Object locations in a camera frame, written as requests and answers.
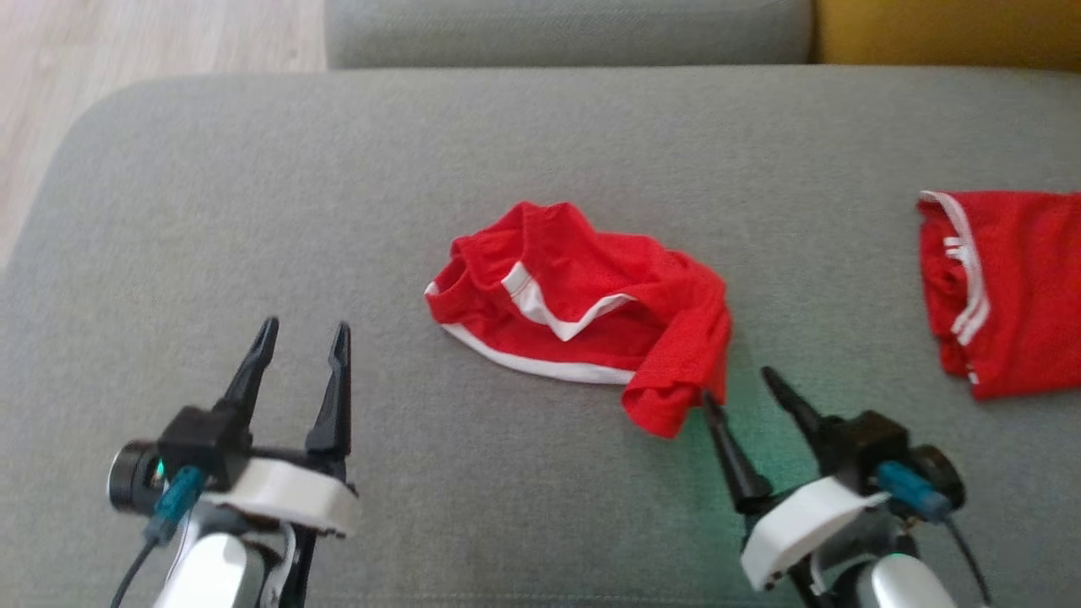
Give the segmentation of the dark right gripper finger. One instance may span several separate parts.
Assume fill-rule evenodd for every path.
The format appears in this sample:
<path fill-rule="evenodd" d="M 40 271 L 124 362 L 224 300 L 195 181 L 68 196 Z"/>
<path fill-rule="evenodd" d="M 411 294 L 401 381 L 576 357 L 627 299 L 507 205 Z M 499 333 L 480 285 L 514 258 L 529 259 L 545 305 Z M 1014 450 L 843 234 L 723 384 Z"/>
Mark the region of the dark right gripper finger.
<path fill-rule="evenodd" d="M 702 409 L 734 511 L 744 517 L 757 517 L 768 512 L 773 501 L 773 487 L 733 435 L 725 408 L 713 393 L 703 392 Z"/>
<path fill-rule="evenodd" d="M 788 384 L 775 368 L 762 366 L 761 376 L 768 384 L 768 389 L 776 404 L 795 420 L 796 427 L 806 439 L 808 447 L 811 448 L 816 461 L 833 461 L 833 449 L 828 442 L 826 432 L 829 420 L 823 417 L 813 405 L 808 404 L 806 398 L 800 395 L 795 386 Z"/>

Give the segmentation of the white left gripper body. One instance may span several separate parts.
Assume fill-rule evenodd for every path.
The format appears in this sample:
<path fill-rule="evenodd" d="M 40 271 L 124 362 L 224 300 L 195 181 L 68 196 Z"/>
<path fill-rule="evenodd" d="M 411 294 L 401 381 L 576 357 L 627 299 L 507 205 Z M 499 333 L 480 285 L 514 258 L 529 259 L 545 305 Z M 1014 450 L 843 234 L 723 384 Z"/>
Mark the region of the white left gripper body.
<path fill-rule="evenodd" d="M 321 536 L 353 536 L 361 514 L 348 481 L 344 453 L 256 446 L 231 487 L 202 500 L 251 517 L 312 529 Z"/>

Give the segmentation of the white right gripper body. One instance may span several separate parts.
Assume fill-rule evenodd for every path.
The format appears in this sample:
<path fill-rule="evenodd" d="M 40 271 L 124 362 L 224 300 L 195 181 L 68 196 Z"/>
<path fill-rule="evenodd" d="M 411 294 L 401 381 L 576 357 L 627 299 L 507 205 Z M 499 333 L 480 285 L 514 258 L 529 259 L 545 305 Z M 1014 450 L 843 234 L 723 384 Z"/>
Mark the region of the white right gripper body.
<path fill-rule="evenodd" d="M 885 491 L 860 495 L 835 477 L 808 483 L 784 499 L 761 475 L 740 480 L 740 515 L 749 524 L 740 551 L 742 572 L 757 592 L 784 576 L 804 578 L 808 593 L 826 593 L 819 551 L 866 508 L 888 501 Z"/>

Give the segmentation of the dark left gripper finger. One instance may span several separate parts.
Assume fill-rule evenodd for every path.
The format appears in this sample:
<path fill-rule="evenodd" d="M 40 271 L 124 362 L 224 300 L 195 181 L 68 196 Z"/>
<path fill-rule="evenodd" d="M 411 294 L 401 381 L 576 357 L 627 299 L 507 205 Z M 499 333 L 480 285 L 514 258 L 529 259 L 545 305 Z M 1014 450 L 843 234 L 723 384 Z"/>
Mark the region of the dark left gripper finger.
<path fill-rule="evenodd" d="M 307 453 L 344 461 L 351 454 L 351 330 L 339 323 L 328 355 L 329 380 L 320 411 L 307 433 Z"/>
<path fill-rule="evenodd" d="M 248 347 L 246 355 L 233 374 L 228 388 L 221 396 L 221 411 L 231 413 L 248 425 L 258 402 L 258 392 L 267 366 L 273 360 L 275 341 L 279 332 L 278 317 L 267 317 Z"/>

